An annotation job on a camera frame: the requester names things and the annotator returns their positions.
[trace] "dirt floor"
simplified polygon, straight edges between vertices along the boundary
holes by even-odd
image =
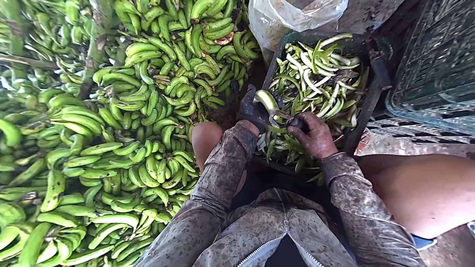
[[[450,154],[475,160],[473,144],[416,144],[401,139],[371,134],[369,145],[361,155],[394,154]],[[466,225],[459,226],[437,237],[437,244],[421,252],[421,256],[429,267],[467,267],[475,266],[475,239]]]
[[[343,16],[320,27],[327,31],[365,33],[385,22],[404,0],[349,0]]]

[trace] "muddy jacket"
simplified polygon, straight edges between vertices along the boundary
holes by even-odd
[[[270,189],[229,211],[256,136],[236,124],[205,162],[191,200],[135,263],[140,267],[261,266],[285,236],[308,266],[424,266],[411,235],[394,222],[357,163],[343,153],[322,160],[332,203],[356,261],[329,228],[317,203]]]

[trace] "jacket zipper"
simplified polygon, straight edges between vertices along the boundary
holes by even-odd
[[[313,262],[314,262],[317,266],[323,267],[323,265],[322,265],[317,259],[315,259],[310,253],[308,253],[308,252],[305,250],[305,248],[302,247],[302,246],[292,237],[291,234],[289,234],[289,236],[290,236],[290,238],[292,239],[292,241],[293,241],[299,248],[301,248],[301,249],[304,251],[305,255],[307,255],[310,259],[312,259]]]
[[[267,247],[268,245],[278,241],[278,240],[281,240],[282,238],[284,238],[284,236],[286,235],[287,233],[285,233],[283,236],[281,237],[278,237],[278,238],[275,238],[271,241],[268,241],[266,243],[264,243],[263,245],[261,245],[260,247],[258,247],[256,250],[254,250],[251,254],[249,254],[249,256],[247,256],[245,259],[243,259],[238,265],[237,267],[241,267],[246,261],[248,261],[252,256],[254,256],[257,252],[259,252],[260,250],[262,250],[263,248]]]
[[[307,250],[305,250],[304,247],[302,247],[293,237],[292,235],[290,234],[290,228],[289,228],[289,221],[287,220],[287,212],[285,210],[285,205],[284,203],[282,202],[282,199],[280,197],[280,194],[279,192],[277,191],[277,189],[274,188],[274,190],[276,191],[276,194],[277,196],[279,197],[280,199],[280,202],[282,203],[282,207],[284,208],[284,228],[285,228],[285,234],[283,234],[281,237],[278,237],[278,238],[275,238],[271,241],[268,241],[266,243],[264,243],[263,245],[261,245],[260,247],[258,247],[256,250],[254,250],[251,254],[249,254],[249,256],[247,256],[245,259],[243,259],[238,265],[237,267],[241,267],[246,261],[248,261],[252,256],[254,256],[257,252],[259,252],[260,250],[262,250],[263,248],[267,247],[268,245],[278,241],[278,240],[281,240],[282,238],[285,237],[285,235],[289,235],[290,238],[292,239],[292,241],[297,245],[299,246],[299,248],[301,248],[304,253],[311,259],[313,260],[313,262],[318,266],[318,267],[323,267],[323,265],[317,260],[315,259],[310,253],[307,252]]]

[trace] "plastic bag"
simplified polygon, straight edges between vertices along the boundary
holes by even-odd
[[[266,62],[269,59],[266,56],[266,49],[275,51],[280,38],[286,32],[314,29],[338,20],[348,6],[348,0],[288,1],[250,0],[249,2],[250,28],[261,46]]]

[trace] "dirty sleeve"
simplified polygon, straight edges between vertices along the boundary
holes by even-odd
[[[225,220],[257,137],[236,124],[207,158],[203,173],[167,227],[134,266],[192,266],[208,248]]]
[[[411,234],[395,222],[353,158],[335,154],[322,160],[321,169],[359,266],[425,266]]]

